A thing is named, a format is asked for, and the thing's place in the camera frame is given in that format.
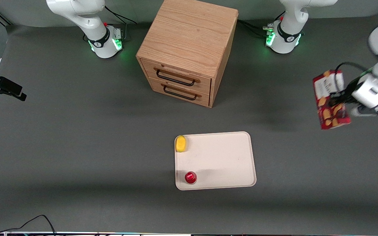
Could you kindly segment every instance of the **drawer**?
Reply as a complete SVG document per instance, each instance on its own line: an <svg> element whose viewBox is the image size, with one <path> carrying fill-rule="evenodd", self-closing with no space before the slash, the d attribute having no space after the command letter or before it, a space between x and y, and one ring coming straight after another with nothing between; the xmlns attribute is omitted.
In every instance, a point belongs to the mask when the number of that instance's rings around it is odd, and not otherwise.
<svg viewBox="0 0 378 236"><path fill-rule="evenodd" d="M171 69L161 64L152 63L141 59L145 72L148 77L157 79L161 82L167 82L173 87L183 88L193 92L210 94L211 79L204 78L192 73L181 72Z"/></svg>
<svg viewBox="0 0 378 236"><path fill-rule="evenodd" d="M181 100L195 103L205 107L208 107L209 105L209 95L200 92L189 91L182 88L177 88L173 85L167 85L166 83L158 79L148 79L148 82L150 83L151 88L156 92L169 95L171 97L176 97Z"/></svg>

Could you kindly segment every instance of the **red cup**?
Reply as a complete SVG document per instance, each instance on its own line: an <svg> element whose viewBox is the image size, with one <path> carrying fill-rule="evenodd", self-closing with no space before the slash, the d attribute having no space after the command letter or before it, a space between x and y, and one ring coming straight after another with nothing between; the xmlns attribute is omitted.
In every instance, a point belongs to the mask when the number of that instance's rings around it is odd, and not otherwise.
<svg viewBox="0 0 378 236"><path fill-rule="evenodd" d="M195 172L189 171L185 175L185 180L188 184L194 184L197 179Z"/></svg>

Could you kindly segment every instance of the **wooden drawer cabinet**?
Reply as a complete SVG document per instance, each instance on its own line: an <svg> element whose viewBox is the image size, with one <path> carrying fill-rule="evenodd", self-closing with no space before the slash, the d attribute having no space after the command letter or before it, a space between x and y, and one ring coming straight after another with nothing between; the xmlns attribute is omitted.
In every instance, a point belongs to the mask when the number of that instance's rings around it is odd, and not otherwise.
<svg viewBox="0 0 378 236"><path fill-rule="evenodd" d="M164 0L136 54L151 88L212 107L238 14L196 0Z"/></svg>

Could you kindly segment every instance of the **black drawer handle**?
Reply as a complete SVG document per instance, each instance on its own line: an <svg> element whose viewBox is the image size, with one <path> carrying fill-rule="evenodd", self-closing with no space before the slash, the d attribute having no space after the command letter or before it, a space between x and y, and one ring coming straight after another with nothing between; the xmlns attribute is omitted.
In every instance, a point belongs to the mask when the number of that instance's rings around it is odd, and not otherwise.
<svg viewBox="0 0 378 236"><path fill-rule="evenodd" d="M165 80L168 80L168 81L171 81L171 82L175 82L175 83L178 83L178 84L181 84L181 85L186 85L186 86L193 86L195 84L195 79L192 81L192 83L188 84L188 83L178 81L178 80L175 80L175 79L172 79L172 78L161 76L161 75L159 75L159 73L160 73L160 70L157 70L157 77L158 78L162 78L162 79L165 79Z"/></svg>
<svg viewBox="0 0 378 236"><path fill-rule="evenodd" d="M171 94L171 95L174 95L174 96L177 96L177 97L181 97L181 98L184 98L184 99L187 99L187 100L194 101L194 100L196 99L196 96L197 96L197 95L195 94L195 97L186 97L186 96L183 96L183 95L180 95L180 94L174 93L174 92L167 91L167 90L165 90L166 88L167 88L167 86L164 85L163 90L164 90L165 93L168 93L168 94Z"/></svg>

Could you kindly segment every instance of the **green led light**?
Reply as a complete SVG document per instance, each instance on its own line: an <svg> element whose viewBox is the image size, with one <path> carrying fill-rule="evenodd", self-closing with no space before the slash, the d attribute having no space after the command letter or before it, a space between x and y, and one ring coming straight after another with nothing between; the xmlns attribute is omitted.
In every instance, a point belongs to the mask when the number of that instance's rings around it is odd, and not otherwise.
<svg viewBox="0 0 378 236"><path fill-rule="evenodd" d="M90 47L91 47L91 51L93 51L93 52L94 52L94 48L93 48L93 45L91 45L91 43L90 43L90 40L88 41L88 43L90 44Z"/></svg>
<svg viewBox="0 0 378 236"><path fill-rule="evenodd" d="M274 39L275 39L275 33L271 33L271 35L269 35L268 39L266 40L266 45L271 46Z"/></svg>
<svg viewBox="0 0 378 236"><path fill-rule="evenodd" d="M301 33L300 33L300 35L298 36L297 42L295 43L296 46L297 46L298 43L300 42L300 38L301 38Z"/></svg>
<svg viewBox="0 0 378 236"><path fill-rule="evenodd" d="M114 45L115 45L115 47L118 51L122 49L122 40L112 39L112 42L114 43Z"/></svg>

